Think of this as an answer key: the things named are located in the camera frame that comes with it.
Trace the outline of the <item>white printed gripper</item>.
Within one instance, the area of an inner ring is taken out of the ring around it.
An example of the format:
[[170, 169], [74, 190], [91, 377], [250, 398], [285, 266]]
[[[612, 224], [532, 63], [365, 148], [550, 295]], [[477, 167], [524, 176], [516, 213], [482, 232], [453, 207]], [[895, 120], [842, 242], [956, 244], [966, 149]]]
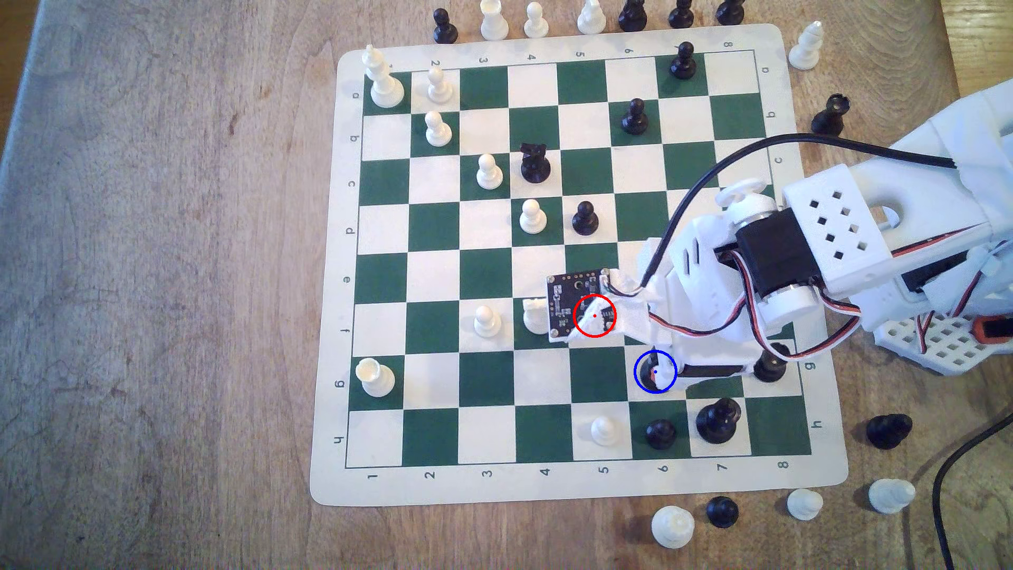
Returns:
[[731, 243], [720, 208], [684, 222], [635, 310], [636, 339], [656, 355], [654, 388], [670, 393], [712, 378], [753, 373], [753, 338], [741, 302], [741, 274], [722, 265], [715, 250]]

